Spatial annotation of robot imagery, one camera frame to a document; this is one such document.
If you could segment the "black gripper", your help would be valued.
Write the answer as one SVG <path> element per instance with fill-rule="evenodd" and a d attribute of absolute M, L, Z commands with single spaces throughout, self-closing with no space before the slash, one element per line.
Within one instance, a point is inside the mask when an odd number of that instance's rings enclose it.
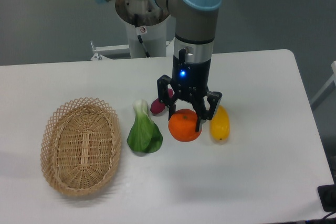
<path fill-rule="evenodd" d="M 169 110 L 168 120 L 176 112 L 176 101 L 191 103 L 197 115 L 196 132 L 200 132 L 202 124 L 211 121 L 222 99 L 222 93 L 209 91 L 207 87 L 211 60 L 204 62 L 188 62 L 187 50 L 179 50 L 173 57 L 172 77 L 162 75 L 157 80 L 158 99 Z M 168 86 L 173 90 L 169 96 Z"/>

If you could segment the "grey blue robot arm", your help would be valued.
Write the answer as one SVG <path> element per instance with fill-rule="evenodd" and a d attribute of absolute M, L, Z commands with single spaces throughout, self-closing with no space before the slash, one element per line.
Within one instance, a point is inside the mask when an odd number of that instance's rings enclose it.
<path fill-rule="evenodd" d="M 176 20 L 172 75 L 158 79 L 158 99 L 170 114 L 175 113 L 177 100 L 190 103 L 196 113 L 195 129 L 200 131 L 202 124 L 213 118 L 222 98 L 207 85 L 222 0 L 148 1 L 150 10 L 162 11 Z"/>

